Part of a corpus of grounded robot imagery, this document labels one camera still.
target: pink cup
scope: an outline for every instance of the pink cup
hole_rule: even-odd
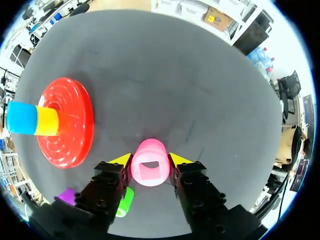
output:
[[[158,162],[159,166],[150,168],[143,163]],[[134,180],[143,186],[154,187],[162,184],[170,172],[170,162],[165,146],[157,139],[144,140],[136,150],[131,162]]]

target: red plastic plate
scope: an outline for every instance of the red plastic plate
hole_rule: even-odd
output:
[[[59,117],[58,135],[37,136],[44,156],[58,168],[80,165],[94,138],[94,111],[85,87],[70,78],[58,78],[44,90],[38,105],[56,109]]]

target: yellow cup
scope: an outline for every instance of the yellow cup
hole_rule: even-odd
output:
[[[59,117],[55,109],[36,106],[37,125],[34,135],[55,136],[59,129]]]

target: green cup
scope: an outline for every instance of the green cup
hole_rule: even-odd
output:
[[[115,216],[118,218],[123,218],[129,212],[132,200],[134,199],[134,191],[127,187],[124,199],[121,199],[118,210],[116,211]]]

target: gray tabletop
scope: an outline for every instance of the gray tabletop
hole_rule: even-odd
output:
[[[280,141],[280,104],[245,56],[212,33],[141,11],[72,16],[41,40],[15,100],[36,105],[59,77],[83,83],[91,97],[94,140],[84,163],[56,168],[35,136],[13,135],[25,169],[49,201],[66,188],[81,191],[98,162],[134,153],[148,138],[201,161],[228,208],[249,210],[263,190]],[[191,232],[169,180],[131,187],[131,209],[109,233],[155,238]]]

